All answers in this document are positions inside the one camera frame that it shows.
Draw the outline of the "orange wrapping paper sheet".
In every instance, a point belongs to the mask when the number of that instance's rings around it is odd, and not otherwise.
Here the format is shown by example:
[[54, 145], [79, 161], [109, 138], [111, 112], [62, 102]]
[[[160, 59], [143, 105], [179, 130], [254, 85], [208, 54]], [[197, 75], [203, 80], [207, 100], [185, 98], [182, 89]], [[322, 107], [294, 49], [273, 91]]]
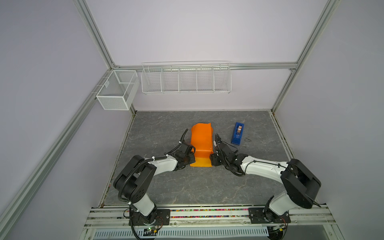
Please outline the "orange wrapping paper sheet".
[[213, 128], [211, 123], [198, 123], [192, 127], [191, 144], [195, 147], [195, 163], [191, 167], [212, 167], [210, 156], [213, 153]]

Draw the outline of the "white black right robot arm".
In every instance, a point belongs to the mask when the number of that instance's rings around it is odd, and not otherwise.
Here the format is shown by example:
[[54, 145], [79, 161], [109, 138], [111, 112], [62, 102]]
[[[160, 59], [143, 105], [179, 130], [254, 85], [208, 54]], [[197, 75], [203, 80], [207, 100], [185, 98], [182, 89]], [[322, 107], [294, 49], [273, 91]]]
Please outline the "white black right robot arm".
[[229, 144], [215, 134], [214, 153], [210, 156], [213, 166], [224, 166], [237, 177], [257, 175], [274, 180], [284, 186], [284, 190], [272, 196], [263, 209], [264, 218], [274, 221], [301, 207], [311, 209], [316, 203], [321, 181], [299, 160], [274, 162], [257, 159], [250, 155], [233, 151]]

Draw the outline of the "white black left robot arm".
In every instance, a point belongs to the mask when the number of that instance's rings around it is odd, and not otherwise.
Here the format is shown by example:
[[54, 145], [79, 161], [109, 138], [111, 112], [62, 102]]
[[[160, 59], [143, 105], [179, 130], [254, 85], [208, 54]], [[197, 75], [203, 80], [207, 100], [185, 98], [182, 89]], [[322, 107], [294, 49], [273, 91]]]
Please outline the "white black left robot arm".
[[113, 183], [120, 202], [128, 204], [145, 218], [156, 213], [157, 206], [147, 194], [154, 176], [182, 170], [195, 162], [196, 148], [185, 141], [187, 132], [185, 129], [178, 145], [161, 157], [132, 157]]

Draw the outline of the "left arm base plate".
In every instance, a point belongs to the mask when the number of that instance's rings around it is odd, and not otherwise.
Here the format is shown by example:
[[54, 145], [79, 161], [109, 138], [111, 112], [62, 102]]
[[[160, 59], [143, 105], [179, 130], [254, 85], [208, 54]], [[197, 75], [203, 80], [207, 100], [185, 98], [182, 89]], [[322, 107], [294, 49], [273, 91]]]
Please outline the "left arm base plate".
[[134, 226], [168, 226], [170, 224], [170, 219], [170, 209], [154, 209], [148, 216], [144, 216], [140, 212], [133, 212], [131, 217]]

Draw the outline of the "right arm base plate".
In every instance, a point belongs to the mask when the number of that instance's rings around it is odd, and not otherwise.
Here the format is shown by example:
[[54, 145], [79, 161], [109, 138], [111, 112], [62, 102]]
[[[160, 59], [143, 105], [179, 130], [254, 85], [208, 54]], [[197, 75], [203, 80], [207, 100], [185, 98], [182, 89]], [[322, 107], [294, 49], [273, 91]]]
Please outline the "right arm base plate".
[[264, 208], [248, 208], [249, 219], [252, 224], [289, 224], [291, 218], [288, 212], [278, 216], [271, 210], [265, 210]]

